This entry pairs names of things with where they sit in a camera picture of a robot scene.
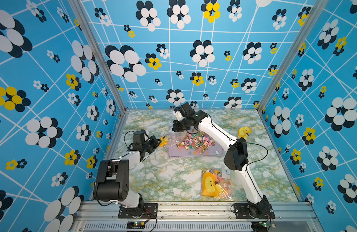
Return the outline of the pile of colourful candies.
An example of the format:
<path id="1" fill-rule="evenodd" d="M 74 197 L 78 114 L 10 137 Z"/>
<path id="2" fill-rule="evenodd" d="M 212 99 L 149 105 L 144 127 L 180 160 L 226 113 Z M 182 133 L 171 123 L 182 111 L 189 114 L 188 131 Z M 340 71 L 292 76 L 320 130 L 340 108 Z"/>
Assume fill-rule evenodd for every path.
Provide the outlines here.
<path id="1" fill-rule="evenodd" d="M 216 142 L 204 132 L 189 134 L 189 147 L 177 148 L 178 151 L 188 151 L 190 155 L 208 155 L 209 149 L 216 145 Z"/>

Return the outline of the ziploc bag with yellow duck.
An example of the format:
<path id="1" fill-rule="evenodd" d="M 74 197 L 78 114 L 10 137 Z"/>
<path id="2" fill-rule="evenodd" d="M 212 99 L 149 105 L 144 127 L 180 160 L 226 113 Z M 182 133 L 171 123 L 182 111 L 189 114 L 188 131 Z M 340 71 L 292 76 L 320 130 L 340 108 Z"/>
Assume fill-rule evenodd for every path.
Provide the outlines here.
<path id="1" fill-rule="evenodd" d="M 243 138 L 245 140 L 248 139 L 248 136 L 252 133 L 252 130 L 250 127 L 241 127 L 239 130 L 238 130 L 238 137 L 239 138 Z"/>

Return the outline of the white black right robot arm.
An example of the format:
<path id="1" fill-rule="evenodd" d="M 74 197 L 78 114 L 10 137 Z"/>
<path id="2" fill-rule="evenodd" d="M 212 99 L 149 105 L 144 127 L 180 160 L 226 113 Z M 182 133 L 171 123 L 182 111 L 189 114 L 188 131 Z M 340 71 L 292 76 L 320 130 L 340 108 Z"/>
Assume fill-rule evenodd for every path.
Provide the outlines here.
<path id="1" fill-rule="evenodd" d="M 191 128 L 208 134 L 225 151 L 224 164 L 234 171 L 246 193 L 249 214 L 253 218 L 267 215 L 274 217 L 271 204 L 262 193 L 249 168 L 247 142 L 243 138 L 236 138 L 227 133 L 213 122 L 212 117 L 202 111 L 195 111 L 188 103 L 184 103 L 174 110 L 176 119 L 173 121 L 174 132 L 188 132 Z"/>

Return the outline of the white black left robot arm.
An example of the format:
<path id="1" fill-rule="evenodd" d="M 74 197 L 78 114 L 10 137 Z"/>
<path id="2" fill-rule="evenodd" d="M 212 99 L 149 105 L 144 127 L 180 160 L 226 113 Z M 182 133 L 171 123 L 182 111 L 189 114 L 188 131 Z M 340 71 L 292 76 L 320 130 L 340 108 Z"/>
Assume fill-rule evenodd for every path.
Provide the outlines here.
<path id="1" fill-rule="evenodd" d="M 150 216 L 150 211 L 144 207 L 142 195 L 130 190 L 129 171 L 134 165 L 142 163 L 146 154 L 153 153 L 161 142 L 154 135 L 148 136 L 145 130 L 134 131 L 133 142 L 127 145 L 125 154 L 100 162 L 93 199 L 103 207 L 117 204 L 133 218 Z"/>

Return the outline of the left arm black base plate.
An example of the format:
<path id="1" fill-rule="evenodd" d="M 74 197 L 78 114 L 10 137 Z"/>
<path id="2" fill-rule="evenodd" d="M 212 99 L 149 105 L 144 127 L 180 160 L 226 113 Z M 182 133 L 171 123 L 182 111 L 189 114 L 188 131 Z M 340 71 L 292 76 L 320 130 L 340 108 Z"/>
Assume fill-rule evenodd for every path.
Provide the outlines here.
<path id="1" fill-rule="evenodd" d="M 126 208 L 121 206 L 118 218 L 121 219 L 152 219 L 156 218 L 158 213 L 157 203 L 143 203 L 135 208 Z"/>

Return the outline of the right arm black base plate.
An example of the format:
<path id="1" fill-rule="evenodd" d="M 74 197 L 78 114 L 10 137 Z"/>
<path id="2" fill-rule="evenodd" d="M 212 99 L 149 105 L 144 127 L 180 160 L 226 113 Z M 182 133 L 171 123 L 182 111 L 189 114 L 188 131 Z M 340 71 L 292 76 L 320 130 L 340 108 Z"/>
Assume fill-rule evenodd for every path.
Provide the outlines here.
<path id="1" fill-rule="evenodd" d="M 270 204 L 267 206 L 250 206 L 248 204 L 232 204 L 231 211 L 237 219 L 275 219 L 275 212 Z"/>

